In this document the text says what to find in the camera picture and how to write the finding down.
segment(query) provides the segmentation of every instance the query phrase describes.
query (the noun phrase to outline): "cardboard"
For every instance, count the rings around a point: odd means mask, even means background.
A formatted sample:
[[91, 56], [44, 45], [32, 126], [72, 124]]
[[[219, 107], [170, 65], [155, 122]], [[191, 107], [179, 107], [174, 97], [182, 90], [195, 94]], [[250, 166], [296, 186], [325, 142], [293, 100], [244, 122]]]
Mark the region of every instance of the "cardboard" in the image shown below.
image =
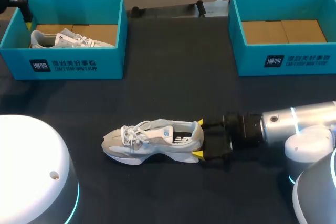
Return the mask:
[[87, 38], [99, 40], [115, 46], [118, 25], [74, 25], [72, 31]]
[[248, 44], [326, 43], [317, 20], [242, 22]]
[[283, 20], [289, 43], [326, 43], [317, 20]]
[[281, 21], [250, 21], [242, 24], [248, 44], [288, 43]]
[[54, 25], [54, 24], [43, 24], [37, 25], [36, 30], [39, 30], [41, 33], [44, 34], [57, 34], [61, 32], [64, 28], [68, 30], [72, 30], [73, 25]]

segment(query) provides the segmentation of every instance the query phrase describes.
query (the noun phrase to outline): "shoe sole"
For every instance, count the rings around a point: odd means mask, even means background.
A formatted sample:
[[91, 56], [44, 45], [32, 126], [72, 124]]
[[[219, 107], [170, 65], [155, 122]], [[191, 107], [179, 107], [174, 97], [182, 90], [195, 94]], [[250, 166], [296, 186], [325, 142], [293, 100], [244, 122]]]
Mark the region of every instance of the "shoe sole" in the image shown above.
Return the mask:
[[[113, 158], [114, 160], [123, 163], [123, 164], [127, 164], [127, 165], [140, 165], [142, 164], [142, 162], [144, 162], [147, 158], [149, 158], [150, 156], [156, 154], [149, 154], [146, 156], [142, 156], [139, 158], [122, 158], [122, 157], [115, 157], [112, 156], [108, 153], [106, 153], [109, 157]], [[170, 157], [172, 160], [178, 161], [178, 162], [182, 162], [182, 163], [198, 163], [198, 158], [194, 157], [191, 153], [171, 153], [171, 152], [163, 152], [162, 154]]]

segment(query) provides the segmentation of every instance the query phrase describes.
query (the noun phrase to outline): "black tablecloth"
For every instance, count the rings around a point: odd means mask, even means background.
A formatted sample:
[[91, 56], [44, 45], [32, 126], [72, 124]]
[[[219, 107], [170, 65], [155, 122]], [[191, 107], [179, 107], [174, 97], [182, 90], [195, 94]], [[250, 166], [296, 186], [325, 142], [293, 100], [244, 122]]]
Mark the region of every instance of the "black tablecloth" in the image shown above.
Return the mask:
[[39, 118], [66, 142], [84, 223], [297, 223], [283, 168], [262, 162], [268, 150], [237, 152], [230, 172], [160, 155], [133, 167], [109, 159], [102, 137], [144, 120], [336, 100], [334, 76], [238, 77], [226, 18], [130, 20], [123, 80], [15, 81], [0, 71], [0, 113]]

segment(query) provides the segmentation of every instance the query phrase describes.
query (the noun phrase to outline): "open box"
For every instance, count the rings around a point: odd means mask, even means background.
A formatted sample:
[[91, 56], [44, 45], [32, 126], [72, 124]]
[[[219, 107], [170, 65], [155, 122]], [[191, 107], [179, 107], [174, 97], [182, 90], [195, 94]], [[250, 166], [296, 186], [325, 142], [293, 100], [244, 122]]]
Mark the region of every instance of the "open box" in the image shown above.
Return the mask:
[[240, 76], [336, 73], [336, 0], [231, 0], [228, 23]]
[[[29, 8], [31, 29], [16, 9], [0, 44], [0, 53], [15, 79], [122, 78], [127, 38], [123, 0], [29, 0]], [[73, 25], [78, 33], [100, 29], [108, 41], [115, 38], [115, 47], [29, 48], [31, 32], [43, 24]]]

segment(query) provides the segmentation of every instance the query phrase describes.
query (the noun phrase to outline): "logo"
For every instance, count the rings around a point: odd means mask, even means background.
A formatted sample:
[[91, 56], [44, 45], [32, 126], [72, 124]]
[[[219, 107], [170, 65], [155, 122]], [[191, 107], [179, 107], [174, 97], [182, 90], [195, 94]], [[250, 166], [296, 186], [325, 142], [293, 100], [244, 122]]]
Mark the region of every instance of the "logo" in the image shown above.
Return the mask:
[[47, 60], [30, 60], [29, 61], [34, 72], [50, 72]]
[[281, 66], [282, 61], [284, 60], [284, 55], [269, 55], [265, 61], [265, 68], [278, 68]]
[[178, 136], [177, 138], [175, 138], [173, 140], [173, 143], [175, 143], [175, 144], [177, 144], [177, 143], [185, 143], [185, 142], [189, 141], [190, 139], [191, 139], [191, 137], [186, 137], [186, 136], [180, 137], [180, 136]]

